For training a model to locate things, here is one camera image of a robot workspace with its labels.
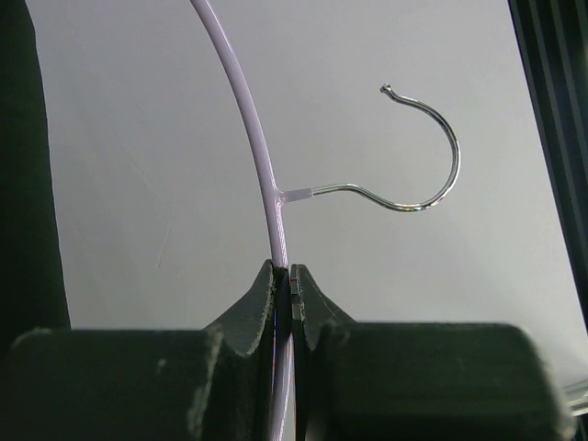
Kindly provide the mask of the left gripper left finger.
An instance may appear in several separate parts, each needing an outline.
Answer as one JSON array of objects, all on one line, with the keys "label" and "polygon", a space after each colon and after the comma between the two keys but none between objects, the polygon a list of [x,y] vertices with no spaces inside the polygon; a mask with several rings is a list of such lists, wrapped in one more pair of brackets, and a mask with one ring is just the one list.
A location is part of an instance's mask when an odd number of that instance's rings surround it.
[{"label": "left gripper left finger", "polygon": [[1,365],[1,437],[268,439],[277,283],[264,262],[201,330],[24,334]]}]

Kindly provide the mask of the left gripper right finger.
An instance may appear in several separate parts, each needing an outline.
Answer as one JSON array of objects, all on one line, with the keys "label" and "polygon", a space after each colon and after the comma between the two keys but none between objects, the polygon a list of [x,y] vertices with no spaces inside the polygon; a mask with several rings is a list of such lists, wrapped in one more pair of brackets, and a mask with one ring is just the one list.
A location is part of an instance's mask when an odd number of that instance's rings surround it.
[{"label": "left gripper right finger", "polygon": [[291,268],[299,440],[571,440],[537,345],[492,322],[359,322]]}]

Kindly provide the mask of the black trousers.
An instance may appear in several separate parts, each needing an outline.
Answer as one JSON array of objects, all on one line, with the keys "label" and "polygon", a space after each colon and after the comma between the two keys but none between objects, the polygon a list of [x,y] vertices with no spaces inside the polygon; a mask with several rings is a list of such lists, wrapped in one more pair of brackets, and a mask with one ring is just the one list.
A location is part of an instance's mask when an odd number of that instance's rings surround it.
[{"label": "black trousers", "polygon": [[70,326],[35,29],[1,4],[1,353],[34,329]]}]

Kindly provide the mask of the lilac plastic hanger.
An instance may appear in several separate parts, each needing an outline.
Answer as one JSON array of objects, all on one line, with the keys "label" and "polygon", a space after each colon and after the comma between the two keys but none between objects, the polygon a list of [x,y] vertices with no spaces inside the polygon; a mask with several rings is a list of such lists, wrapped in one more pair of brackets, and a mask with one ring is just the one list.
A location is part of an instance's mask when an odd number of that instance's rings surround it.
[{"label": "lilac plastic hanger", "polygon": [[[392,101],[407,107],[415,108],[437,123],[447,136],[452,155],[451,167],[445,184],[429,199],[416,204],[401,204],[387,200],[357,184],[344,183],[321,187],[310,187],[297,190],[282,191],[278,188],[274,170],[266,144],[266,137],[258,117],[258,113],[246,82],[243,70],[235,51],[225,33],[212,6],[207,1],[193,1],[200,21],[205,27],[209,38],[219,56],[222,67],[229,80],[233,95],[240,110],[251,152],[254,158],[255,171],[261,191],[266,227],[271,251],[271,260],[278,268],[288,268],[288,249],[282,207],[294,201],[318,197],[335,192],[352,192],[366,198],[384,209],[398,212],[418,212],[437,205],[456,184],[461,166],[461,150],[457,136],[446,119],[435,109],[425,103],[402,96],[395,92],[391,85],[385,84],[380,92]],[[290,300],[286,295],[278,298],[275,313],[275,351],[274,377],[272,385],[272,404],[269,424],[269,438],[281,440],[287,419],[290,379],[293,369],[294,344],[291,337],[289,319],[285,317]]]}]

